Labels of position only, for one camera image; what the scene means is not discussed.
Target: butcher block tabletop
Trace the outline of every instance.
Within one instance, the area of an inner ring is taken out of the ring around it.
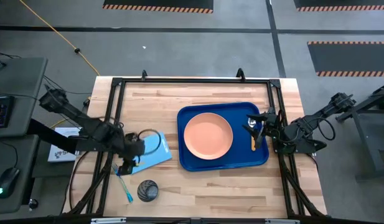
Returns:
[[[89,116],[105,115],[112,78],[96,78]],[[284,78],[280,82],[288,121],[304,116],[297,80]],[[278,105],[276,92],[273,93],[275,104]],[[278,158],[269,138],[269,159],[262,166],[189,172],[179,163],[177,114],[180,109],[185,106],[247,101],[264,112],[269,108],[268,100],[266,85],[262,84],[127,83],[120,118],[125,133],[149,128],[162,131],[172,159],[134,175],[121,177],[134,198],[133,203],[128,202],[120,181],[111,173],[104,216],[287,218]],[[75,173],[73,205],[83,197],[91,184],[96,155],[95,152],[89,153]],[[311,202],[322,213],[326,213],[315,163],[304,154],[296,154],[295,160],[301,188]],[[117,155],[114,162],[122,164]],[[138,198],[137,187],[144,180],[153,180],[159,186],[159,195],[152,202],[142,202]],[[290,194],[293,209],[297,212],[295,192],[291,190]],[[99,196],[100,189],[96,193],[94,211]]]

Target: blue tray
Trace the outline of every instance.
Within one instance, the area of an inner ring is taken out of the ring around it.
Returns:
[[[214,160],[200,159],[193,155],[186,147],[184,141],[184,130],[186,124],[194,116],[200,113],[215,113],[225,118],[233,131],[233,142],[229,151],[222,157]],[[247,124],[247,114],[258,114],[258,108],[249,102],[224,103],[217,105],[186,106],[178,112],[178,142],[179,162],[185,170],[203,171],[215,169],[229,169],[237,167],[259,166],[269,158],[268,145],[266,140],[256,151],[251,150],[251,136],[243,128]]]

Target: black rubber mat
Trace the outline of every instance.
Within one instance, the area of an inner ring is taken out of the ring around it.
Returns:
[[[294,0],[300,12],[384,10],[384,0]]]
[[[310,41],[320,77],[384,77],[384,41]]]
[[[213,13],[213,0],[105,0],[104,9]]]

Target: peach plastic bowl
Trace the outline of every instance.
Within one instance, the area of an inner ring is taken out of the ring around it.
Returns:
[[[233,132],[228,121],[215,113],[201,113],[186,125],[184,141],[188,150],[201,159],[218,159],[232,145]]]

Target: yellow cable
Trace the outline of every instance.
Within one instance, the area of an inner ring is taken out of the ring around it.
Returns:
[[[57,31],[55,28],[53,28],[47,21],[45,21],[43,18],[41,18],[36,12],[34,12],[34,10],[32,10],[26,3],[24,3],[23,0],[19,0],[26,8],[28,8],[30,10],[30,12],[32,12],[35,16],[37,16],[42,22],[44,22],[47,26],[49,26],[53,31],[55,31],[55,33],[59,36],[61,36],[61,38],[63,38],[63,40],[66,40],[66,42],[73,47],[73,49],[77,49],[69,40],[66,39],[66,37],[64,37],[59,31]],[[100,76],[100,73],[98,72],[98,70],[87,60],[87,58],[81,53],[79,52],[78,54],[81,55],[81,57],[84,59],[84,61],[96,72],[96,74],[98,76]]]
[[[56,127],[56,126],[62,124],[62,123],[65,122],[65,121],[66,121],[66,119],[63,119],[63,120],[60,120],[60,121],[56,122],[54,125],[52,125],[52,126],[50,127],[50,129],[52,129],[52,128],[54,128],[54,127]]]

